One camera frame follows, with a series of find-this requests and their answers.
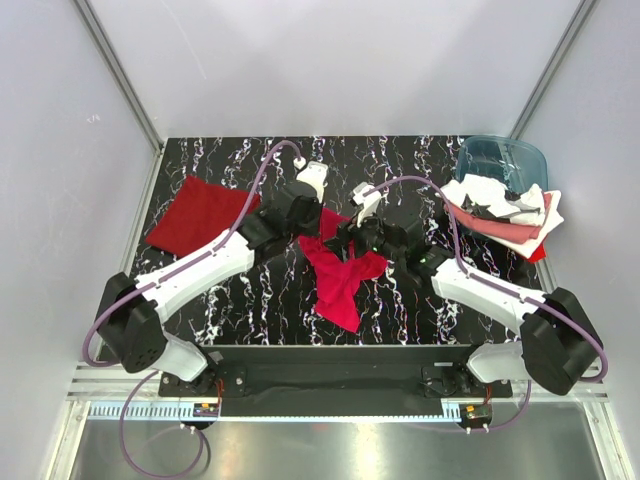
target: pile of clothes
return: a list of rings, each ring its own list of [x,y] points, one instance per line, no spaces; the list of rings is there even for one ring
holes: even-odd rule
[[[560,192],[543,192],[537,184],[519,194],[494,178],[467,174],[462,182],[442,187],[442,193],[459,223],[530,261],[544,258],[542,242],[564,221],[558,213]]]

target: white cloth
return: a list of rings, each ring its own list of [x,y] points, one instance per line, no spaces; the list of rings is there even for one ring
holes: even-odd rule
[[[507,200],[507,187],[495,178],[467,174],[462,182],[451,180],[442,192],[455,206],[462,208],[466,197],[476,205],[486,207],[496,218],[509,219],[518,225],[542,226],[545,222],[544,196],[537,185],[520,195],[515,201]]]
[[[538,238],[530,238],[523,244],[517,244],[517,243],[512,243],[508,240],[504,240],[502,238],[493,237],[491,235],[485,235],[485,236],[487,238],[490,238],[491,240],[495,240],[496,242],[501,243],[505,247],[510,248],[511,250],[513,250],[516,253],[519,253],[525,258],[531,257],[531,255],[533,255],[533,252],[535,252],[538,249],[538,247],[542,245],[542,242],[544,241],[545,238],[547,238],[547,235],[549,234],[549,232],[554,228],[556,228],[558,225],[560,225],[562,222],[564,222],[564,218],[562,218],[562,216],[558,213],[558,203],[560,203],[560,197],[562,196],[562,194],[560,193],[559,190],[553,190],[547,193],[551,194],[549,214],[547,215],[547,221],[544,223],[542,229],[540,230],[540,234],[538,235]]]

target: blue plastic bowl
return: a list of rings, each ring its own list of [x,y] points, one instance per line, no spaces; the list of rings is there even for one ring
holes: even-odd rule
[[[547,160],[533,145],[504,137],[478,135],[467,138],[458,152],[455,178],[467,173],[495,178],[516,193],[528,191],[537,183],[549,189]]]

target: pink cloth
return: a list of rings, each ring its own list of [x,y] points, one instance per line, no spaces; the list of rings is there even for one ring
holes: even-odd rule
[[[368,252],[363,257],[343,263],[324,246],[324,241],[335,236],[338,225],[347,220],[325,208],[320,220],[320,237],[300,237],[298,243],[316,271],[316,312],[345,330],[355,332],[360,326],[360,315],[353,296],[362,280],[377,278],[384,273],[387,261]]]
[[[551,204],[551,194],[544,193],[544,208],[549,212]],[[514,223],[494,222],[493,220],[483,220],[453,205],[453,215],[462,225],[470,230],[493,237],[502,238],[509,242],[523,244],[531,238],[538,238],[542,226],[534,227],[531,225],[516,225]]]

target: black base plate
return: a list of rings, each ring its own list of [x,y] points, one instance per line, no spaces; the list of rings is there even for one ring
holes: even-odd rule
[[[463,362],[469,354],[468,346],[457,345],[204,350],[220,357],[223,415],[230,417],[441,415],[444,397],[426,395],[423,369]],[[165,384],[163,377],[160,396],[196,396],[169,378]],[[216,396],[212,390],[203,396]],[[494,397],[510,395],[509,385],[495,386]]]
[[[450,395],[441,395],[433,388],[430,388],[428,383],[442,378],[446,369],[452,368],[449,366],[429,366],[422,369],[422,380],[425,383],[424,395],[427,398],[484,398],[487,394],[487,385],[473,385],[469,392],[463,392],[456,390]],[[509,382],[493,382],[491,385],[491,398],[511,398],[513,396],[513,390]]]
[[[224,398],[240,398],[244,396],[247,381],[247,369],[242,365],[225,364],[218,370],[217,381],[222,381]],[[161,397],[217,397],[218,387],[214,385],[202,394],[195,394],[187,387],[187,383],[175,375],[163,373],[160,379],[158,395]]]

